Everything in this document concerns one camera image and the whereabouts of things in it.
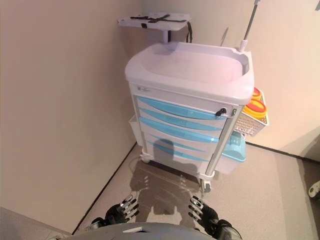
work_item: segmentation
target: floor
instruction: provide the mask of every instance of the floor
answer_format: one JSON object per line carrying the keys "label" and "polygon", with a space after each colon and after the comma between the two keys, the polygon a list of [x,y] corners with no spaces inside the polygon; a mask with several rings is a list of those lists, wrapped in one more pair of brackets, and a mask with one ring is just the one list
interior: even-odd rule
{"label": "floor", "polygon": [[316,240],[320,232],[320,201],[307,188],[320,180],[320,164],[305,162],[255,146],[247,146],[246,162],[230,175],[216,174],[212,191],[202,195],[197,180],[172,169],[139,161],[136,146],[79,227],[133,192],[139,215],[132,222],[181,224],[203,230],[188,216],[189,198],[196,195],[219,218],[237,228],[244,240]]}
{"label": "floor", "polygon": [[1,240],[50,240],[53,237],[67,236],[68,234],[55,231],[43,223],[0,208]]}

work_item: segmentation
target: white basket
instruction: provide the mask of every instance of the white basket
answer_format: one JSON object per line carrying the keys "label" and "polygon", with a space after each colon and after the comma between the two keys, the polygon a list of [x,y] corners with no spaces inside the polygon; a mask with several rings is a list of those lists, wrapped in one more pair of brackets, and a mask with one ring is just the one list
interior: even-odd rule
{"label": "white basket", "polygon": [[[265,95],[261,91],[261,101],[266,105]],[[242,112],[235,123],[234,130],[236,132],[242,133],[244,135],[255,136],[258,132],[260,132],[264,127],[269,126],[269,117],[268,112],[265,117],[261,120],[250,116]]]}

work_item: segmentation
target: wheel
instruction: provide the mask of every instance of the wheel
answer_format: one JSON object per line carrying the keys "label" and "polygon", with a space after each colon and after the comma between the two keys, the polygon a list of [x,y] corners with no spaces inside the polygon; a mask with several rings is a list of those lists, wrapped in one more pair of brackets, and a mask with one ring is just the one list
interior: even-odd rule
{"label": "wheel", "polygon": [[201,189],[203,193],[210,193],[211,192],[211,182],[201,179]]}
{"label": "wheel", "polygon": [[308,194],[311,199],[320,199],[320,181],[317,181],[309,188]]}
{"label": "wheel", "polygon": [[140,160],[141,160],[142,162],[144,162],[145,164],[148,164],[148,163],[150,162],[151,158],[150,158],[150,155],[149,155],[149,154],[146,154],[146,153],[144,153],[144,152],[142,151],[142,153],[140,154]]}
{"label": "wheel", "polygon": [[141,161],[145,164],[148,164],[150,162],[150,159],[144,158],[143,156],[140,157]]}

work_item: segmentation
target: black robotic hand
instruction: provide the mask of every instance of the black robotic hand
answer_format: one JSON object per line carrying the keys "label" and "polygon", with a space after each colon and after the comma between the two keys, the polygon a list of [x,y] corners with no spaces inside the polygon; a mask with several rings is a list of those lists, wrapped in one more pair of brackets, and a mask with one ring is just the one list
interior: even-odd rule
{"label": "black robotic hand", "polygon": [[224,239],[239,239],[241,238],[240,233],[232,227],[232,225],[218,217],[218,214],[211,207],[206,205],[198,197],[193,196],[190,199],[192,205],[189,208],[192,212],[189,212],[189,216],[196,220],[205,230],[207,234],[214,237],[217,240]]}
{"label": "black robotic hand", "polygon": [[104,219],[102,217],[97,217],[92,221],[92,224],[99,223],[100,227],[104,227],[112,224],[126,223],[139,213],[137,210],[139,204],[135,204],[136,202],[137,199],[133,199],[132,194],[130,194],[120,204],[110,207],[106,212]]}

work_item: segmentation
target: beige wall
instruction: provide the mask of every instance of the beige wall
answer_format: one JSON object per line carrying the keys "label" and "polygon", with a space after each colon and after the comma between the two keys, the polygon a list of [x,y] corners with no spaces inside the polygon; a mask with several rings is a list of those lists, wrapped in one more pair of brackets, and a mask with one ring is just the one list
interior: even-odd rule
{"label": "beige wall", "polygon": [[135,139],[117,18],[139,0],[1,1],[1,205],[72,232]]}
{"label": "beige wall", "polygon": [[[320,160],[319,0],[262,0],[249,34],[255,85],[270,126],[249,142]],[[190,13],[193,41],[238,47],[254,0],[144,0],[144,10]]]}

